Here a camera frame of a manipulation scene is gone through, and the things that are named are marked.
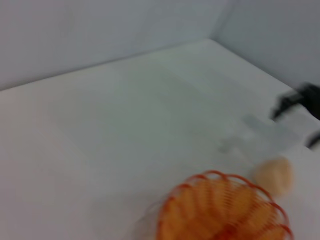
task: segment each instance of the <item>basket rim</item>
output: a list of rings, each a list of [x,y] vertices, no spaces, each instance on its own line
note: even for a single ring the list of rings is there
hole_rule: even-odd
[[[190,177],[188,177],[183,183],[179,184],[178,186],[174,187],[168,194],[166,200],[164,201],[164,203],[162,204],[162,207],[159,211],[158,214],[158,219],[157,219],[157,230],[156,230],[156,239],[159,240],[160,239],[160,229],[162,227],[163,224],[163,216],[165,214],[165,212],[167,211],[167,207],[169,206],[169,204],[172,201],[175,201],[175,195],[180,192],[182,189],[185,188],[192,188],[192,182],[196,181],[196,180],[210,180],[210,176],[212,175],[218,175],[220,176],[222,179],[226,180],[226,181],[230,181],[230,178],[234,178],[234,179],[238,179],[241,180],[243,183],[243,185],[247,185],[250,188],[253,189],[257,189],[260,192],[262,192],[263,194],[265,194],[265,196],[268,198],[268,200],[265,200],[266,203],[271,204],[274,208],[276,208],[281,214],[282,217],[284,219],[284,223],[283,224],[279,224],[277,226],[281,226],[289,235],[290,239],[293,240],[294,239],[294,235],[292,230],[290,229],[290,223],[289,223],[289,218],[288,215],[286,214],[285,210],[280,207],[278,204],[275,203],[274,199],[272,198],[272,196],[270,195],[270,193],[268,193],[265,189],[263,189],[262,187],[253,184],[251,181],[249,181],[248,179],[246,179],[243,176],[237,175],[237,174],[225,174],[222,173],[220,171],[217,170],[208,170],[205,171],[201,174],[195,174],[192,175]]]

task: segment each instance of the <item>white backdrop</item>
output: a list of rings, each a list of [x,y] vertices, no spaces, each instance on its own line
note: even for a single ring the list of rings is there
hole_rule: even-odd
[[[208,37],[227,1],[1,1],[0,90]]]
[[[289,86],[320,84],[320,1],[235,2],[220,44]]]

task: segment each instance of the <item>white floor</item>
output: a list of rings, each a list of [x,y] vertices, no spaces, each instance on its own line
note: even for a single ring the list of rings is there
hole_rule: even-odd
[[[296,170],[278,203],[297,240],[316,239],[319,151],[303,144],[320,124],[302,109],[268,119],[288,90],[205,39],[1,92],[1,239],[121,240],[186,177],[250,177],[278,154]]]

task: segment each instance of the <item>beige ball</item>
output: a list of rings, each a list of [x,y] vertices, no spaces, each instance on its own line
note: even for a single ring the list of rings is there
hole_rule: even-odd
[[[253,178],[260,187],[271,195],[284,195],[292,189],[293,167],[287,158],[276,157],[257,167]]]

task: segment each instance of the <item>orange wire basket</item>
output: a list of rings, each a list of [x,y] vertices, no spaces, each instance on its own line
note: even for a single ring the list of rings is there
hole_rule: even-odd
[[[163,204],[156,240],[293,240],[268,192],[247,179],[207,171],[177,186]]]

